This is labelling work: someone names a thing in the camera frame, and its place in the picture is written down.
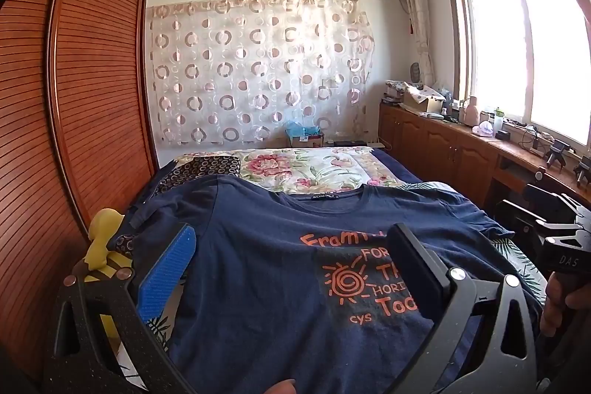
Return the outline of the person's right hand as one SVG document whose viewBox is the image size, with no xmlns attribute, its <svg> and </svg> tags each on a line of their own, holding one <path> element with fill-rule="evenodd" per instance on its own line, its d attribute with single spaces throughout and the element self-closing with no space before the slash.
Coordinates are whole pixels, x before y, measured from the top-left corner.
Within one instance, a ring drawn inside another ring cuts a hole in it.
<svg viewBox="0 0 591 394">
<path fill-rule="evenodd" d="M 562 324 L 563 311 L 589 310 L 591 307 L 590 284 L 577 290 L 569 290 L 559 273 L 553 272 L 546 286 L 546 301 L 540 321 L 541 333 L 553 337 Z"/>
</svg>

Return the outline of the person's left hand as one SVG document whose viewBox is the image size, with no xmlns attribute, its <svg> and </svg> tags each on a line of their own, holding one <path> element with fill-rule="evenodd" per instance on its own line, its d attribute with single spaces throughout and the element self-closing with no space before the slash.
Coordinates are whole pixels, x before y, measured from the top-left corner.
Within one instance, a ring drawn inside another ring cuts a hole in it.
<svg viewBox="0 0 591 394">
<path fill-rule="evenodd" d="M 297 394 L 295 386 L 296 383 L 294 379 L 287 379 L 274 384 L 266 389 L 263 394 Z"/>
</svg>

